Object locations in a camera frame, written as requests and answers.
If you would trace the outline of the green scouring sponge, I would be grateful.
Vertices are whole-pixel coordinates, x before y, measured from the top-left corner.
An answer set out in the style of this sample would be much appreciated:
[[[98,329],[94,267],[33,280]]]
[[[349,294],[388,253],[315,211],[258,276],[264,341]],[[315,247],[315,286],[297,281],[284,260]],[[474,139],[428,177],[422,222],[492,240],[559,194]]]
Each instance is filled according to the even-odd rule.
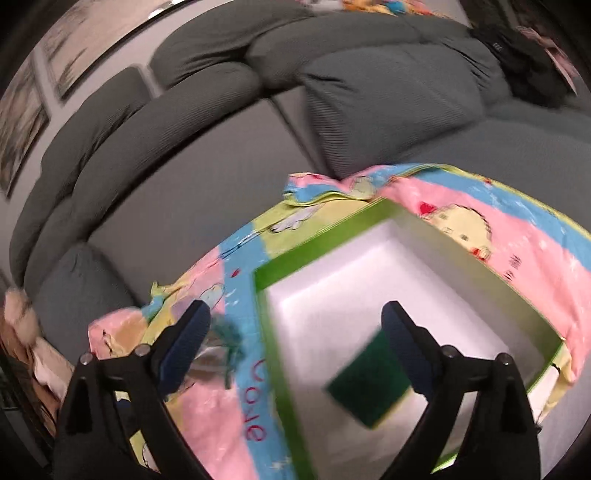
[[[327,385],[327,392],[363,426],[374,429],[411,388],[382,330]]]

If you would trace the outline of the beige brown clothing pile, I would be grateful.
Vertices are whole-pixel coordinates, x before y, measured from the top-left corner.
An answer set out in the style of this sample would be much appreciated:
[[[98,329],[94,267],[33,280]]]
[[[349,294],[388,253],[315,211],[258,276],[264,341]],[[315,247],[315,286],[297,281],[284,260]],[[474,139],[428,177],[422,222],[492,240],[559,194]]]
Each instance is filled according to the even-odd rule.
[[[31,301],[17,288],[2,302],[1,346],[35,416],[54,437],[73,366],[43,337]]]

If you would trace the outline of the small grey cushion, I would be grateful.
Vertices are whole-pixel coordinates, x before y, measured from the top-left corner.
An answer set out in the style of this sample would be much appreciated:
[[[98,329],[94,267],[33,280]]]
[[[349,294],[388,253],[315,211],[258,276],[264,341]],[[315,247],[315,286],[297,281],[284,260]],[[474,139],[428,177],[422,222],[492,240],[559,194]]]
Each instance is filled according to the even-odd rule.
[[[135,304],[107,259],[86,243],[63,255],[33,298],[45,338],[72,364],[89,350],[90,323]]]

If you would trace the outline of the colourful cartoon blanket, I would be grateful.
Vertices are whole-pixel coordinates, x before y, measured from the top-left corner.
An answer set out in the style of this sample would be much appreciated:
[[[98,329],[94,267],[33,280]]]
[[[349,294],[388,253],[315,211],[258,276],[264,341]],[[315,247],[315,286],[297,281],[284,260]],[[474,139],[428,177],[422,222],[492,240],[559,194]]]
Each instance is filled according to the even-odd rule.
[[[194,300],[213,322],[169,413],[211,476],[290,479],[293,458],[271,416],[270,380],[254,323],[252,273],[294,252],[376,199],[386,198],[448,233],[512,286],[562,338],[555,371],[529,398],[544,419],[582,372],[590,350],[590,234],[565,214],[498,181],[435,164],[378,165],[346,179],[297,173],[283,200],[241,227],[150,302],[122,308],[89,325],[101,360],[153,343]]]

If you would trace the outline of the green white storage box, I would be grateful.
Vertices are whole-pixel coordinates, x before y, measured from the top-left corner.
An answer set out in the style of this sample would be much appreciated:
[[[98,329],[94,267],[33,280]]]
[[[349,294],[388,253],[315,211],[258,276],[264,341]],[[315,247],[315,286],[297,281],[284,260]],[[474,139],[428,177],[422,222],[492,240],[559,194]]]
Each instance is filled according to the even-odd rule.
[[[546,400],[537,382],[563,349],[502,277],[389,200],[270,260],[253,282],[276,413],[301,479],[379,478],[426,409],[422,395],[406,392],[369,428],[328,393],[379,330],[388,302],[467,356],[510,354],[536,406]]]

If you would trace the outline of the grey corner sofa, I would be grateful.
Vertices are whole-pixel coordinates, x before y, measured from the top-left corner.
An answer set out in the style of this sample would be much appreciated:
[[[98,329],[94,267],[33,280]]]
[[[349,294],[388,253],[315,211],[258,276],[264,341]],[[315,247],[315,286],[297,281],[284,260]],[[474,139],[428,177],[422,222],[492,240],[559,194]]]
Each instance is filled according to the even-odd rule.
[[[515,97],[491,51],[441,17],[311,14],[287,1],[235,1],[172,32],[149,66],[107,80],[45,150],[12,232],[14,283],[33,298],[86,243],[136,304],[278,201],[297,172],[335,179],[308,118],[304,68],[339,51],[440,45],[467,62],[482,119],[401,155],[500,181],[590,224],[590,110]]]

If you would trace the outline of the grey sofa throw pillow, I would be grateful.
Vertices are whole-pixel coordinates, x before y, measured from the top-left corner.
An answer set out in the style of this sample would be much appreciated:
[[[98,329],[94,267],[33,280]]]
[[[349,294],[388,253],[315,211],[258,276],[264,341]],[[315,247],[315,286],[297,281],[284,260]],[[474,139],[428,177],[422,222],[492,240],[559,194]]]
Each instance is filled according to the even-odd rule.
[[[301,72],[308,118],[329,168],[345,178],[483,118],[467,62],[440,45],[335,52]]]

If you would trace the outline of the black clothing on sofa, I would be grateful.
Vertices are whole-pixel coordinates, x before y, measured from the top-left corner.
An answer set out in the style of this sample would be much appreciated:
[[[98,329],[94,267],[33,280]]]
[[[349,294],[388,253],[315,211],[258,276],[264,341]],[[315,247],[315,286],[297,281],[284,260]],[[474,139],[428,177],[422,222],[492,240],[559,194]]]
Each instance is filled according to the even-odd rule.
[[[473,27],[471,34],[497,59],[515,97],[558,108],[569,97],[578,95],[569,71],[539,41],[519,30],[492,24]]]

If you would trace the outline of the plush toys on sofa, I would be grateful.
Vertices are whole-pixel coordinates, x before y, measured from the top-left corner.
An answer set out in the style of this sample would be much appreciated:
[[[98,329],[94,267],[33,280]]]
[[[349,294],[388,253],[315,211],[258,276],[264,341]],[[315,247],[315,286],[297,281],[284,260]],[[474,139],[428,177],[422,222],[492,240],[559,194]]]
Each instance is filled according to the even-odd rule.
[[[351,11],[380,13],[392,16],[421,15],[444,18],[443,14],[431,10],[423,1],[413,0],[308,0],[301,1],[301,4],[308,6],[308,8],[311,8],[316,12]]]

